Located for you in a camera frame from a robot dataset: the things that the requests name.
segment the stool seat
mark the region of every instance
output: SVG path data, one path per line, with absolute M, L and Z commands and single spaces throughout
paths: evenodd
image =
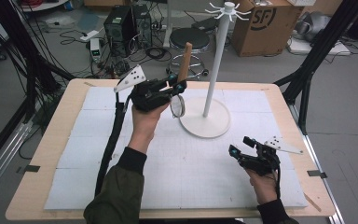
M 188 42 L 193 45 L 193 50 L 200 50 L 208 47 L 209 36 L 199 29 L 181 28 L 172 31 L 170 42 L 178 49 L 184 49 Z

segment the dark green sleeve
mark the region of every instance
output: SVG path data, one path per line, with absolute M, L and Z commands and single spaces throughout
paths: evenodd
M 88 224 L 137 224 L 144 191 L 146 155 L 129 147 L 103 181 L 101 193 L 87 205 Z
M 263 224 L 298 224 L 297 221 L 287 216 L 281 199 L 257 206 Z

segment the chair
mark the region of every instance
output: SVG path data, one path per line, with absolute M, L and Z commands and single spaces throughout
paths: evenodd
M 205 68 L 203 61 L 193 54 L 203 52 L 208 48 L 210 42 L 209 36 L 202 30 L 196 28 L 180 28 L 172 31 L 170 35 L 171 48 L 183 52 L 185 50 L 186 42 L 193 45 L 193 49 L 191 50 L 192 55 L 190 65 L 188 67 L 190 72 L 188 77 L 196 77 L 197 80 L 200 80 L 200 75 L 208 76 L 209 71 Z M 180 54 L 171 59 L 166 69 L 167 74 L 178 74 L 182 58 L 183 54 Z

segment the gray floor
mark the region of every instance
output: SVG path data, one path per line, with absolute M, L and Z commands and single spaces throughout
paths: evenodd
M 71 15 L 76 20 L 82 16 L 78 12 Z M 99 20 L 94 29 L 101 27 L 102 22 Z M 89 53 L 83 44 L 60 45 L 59 33 L 45 34 L 45 38 L 51 52 L 66 69 L 75 72 L 88 67 Z M 212 69 L 213 53 L 205 53 L 202 58 Z M 271 83 L 296 71 L 304 59 L 305 56 L 293 55 L 286 50 L 276 57 L 240 58 L 232 47 L 227 47 L 218 81 Z M 166 63 L 150 61 L 143 64 L 149 77 L 165 76 L 165 68 Z M 19 107 L 23 96 L 10 60 L 0 61 L 0 131 Z M 317 70 L 310 91 L 307 128 L 345 223 L 358 223 L 358 55 L 336 57 L 333 63 L 323 62 Z M 32 156 L 40 138 L 37 133 L 24 145 L 23 153 Z M 5 212 L 22 178 L 19 167 L 28 162 L 16 156 L 0 179 L 0 223 L 22 223 L 6 220 Z M 325 218 L 299 220 L 301 223 L 327 223 Z M 260 221 L 252 219 L 247 223 Z

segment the wooden handle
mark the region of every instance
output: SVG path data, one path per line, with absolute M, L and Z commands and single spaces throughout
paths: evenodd
M 190 58 L 191 58 L 191 50 L 193 49 L 193 45 L 190 43 L 186 43 L 185 52 L 183 53 L 183 59 L 180 64 L 178 82 L 181 82 L 187 78 L 188 67 L 190 66 Z

